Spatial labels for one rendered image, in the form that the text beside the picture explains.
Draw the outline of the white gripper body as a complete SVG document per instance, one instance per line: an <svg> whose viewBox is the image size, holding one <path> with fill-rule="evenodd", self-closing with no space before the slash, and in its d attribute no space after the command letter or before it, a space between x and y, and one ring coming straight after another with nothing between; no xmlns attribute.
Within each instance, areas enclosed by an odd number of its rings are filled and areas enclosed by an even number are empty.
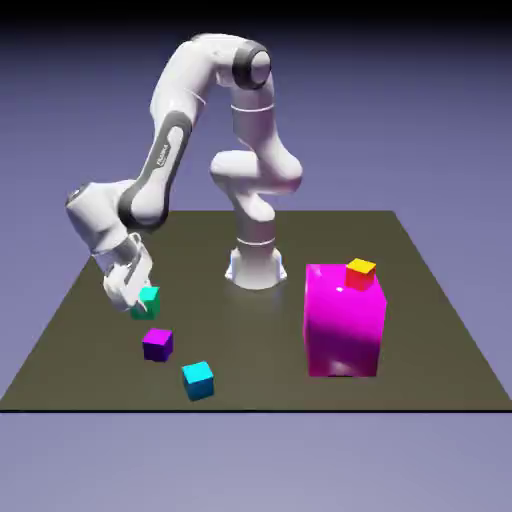
<svg viewBox="0 0 512 512"><path fill-rule="evenodd" d="M108 298L119 311L128 311L139 302L141 290L149 286L153 260L144 246L130 264L115 263L103 278L103 288Z"/></svg>

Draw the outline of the small green cube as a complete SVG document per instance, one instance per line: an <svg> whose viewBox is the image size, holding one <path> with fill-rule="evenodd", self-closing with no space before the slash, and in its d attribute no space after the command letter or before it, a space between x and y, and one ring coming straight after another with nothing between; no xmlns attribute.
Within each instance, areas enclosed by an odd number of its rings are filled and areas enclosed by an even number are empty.
<svg viewBox="0 0 512 512"><path fill-rule="evenodd" d="M154 320L160 312L160 288L158 286L143 287L139 294L139 302L130 310L136 320Z"/></svg>

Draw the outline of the small purple cube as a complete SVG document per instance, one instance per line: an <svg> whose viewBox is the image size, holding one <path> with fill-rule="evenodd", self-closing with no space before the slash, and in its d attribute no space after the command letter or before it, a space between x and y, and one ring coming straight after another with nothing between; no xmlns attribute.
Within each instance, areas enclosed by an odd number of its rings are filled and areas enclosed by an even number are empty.
<svg viewBox="0 0 512 512"><path fill-rule="evenodd" d="M173 332L151 328L143 337L142 347L145 360L166 362L173 352Z"/></svg>

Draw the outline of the small cyan cube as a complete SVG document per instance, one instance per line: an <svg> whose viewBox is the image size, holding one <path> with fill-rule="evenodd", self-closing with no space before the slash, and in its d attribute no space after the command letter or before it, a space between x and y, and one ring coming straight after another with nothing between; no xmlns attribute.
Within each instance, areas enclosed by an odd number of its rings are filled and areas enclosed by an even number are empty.
<svg viewBox="0 0 512 512"><path fill-rule="evenodd" d="M206 361L183 366L182 377L185 391L191 401L214 394L214 374Z"/></svg>

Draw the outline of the small orange cube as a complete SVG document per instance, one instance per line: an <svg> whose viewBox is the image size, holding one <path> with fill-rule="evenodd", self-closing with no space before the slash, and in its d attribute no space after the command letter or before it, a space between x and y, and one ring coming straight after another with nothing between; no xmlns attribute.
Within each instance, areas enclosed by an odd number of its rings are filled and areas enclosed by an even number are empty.
<svg viewBox="0 0 512 512"><path fill-rule="evenodd" d="M358 291L365 291L374 283L376 264L355 258L346 265L345 285Z"/></svg>

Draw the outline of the large magenta box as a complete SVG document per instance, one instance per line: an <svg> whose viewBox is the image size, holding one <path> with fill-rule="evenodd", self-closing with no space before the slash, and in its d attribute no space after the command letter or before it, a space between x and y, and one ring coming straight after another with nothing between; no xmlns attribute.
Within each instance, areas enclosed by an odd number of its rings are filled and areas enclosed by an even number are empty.
<svg viewBox="0 0 512 512"><path fill-rule="evenodd" d="M312 377L377 375L387 299L377 275L365 291L348 288L347 264L306 266L303 339Z"/></svg>

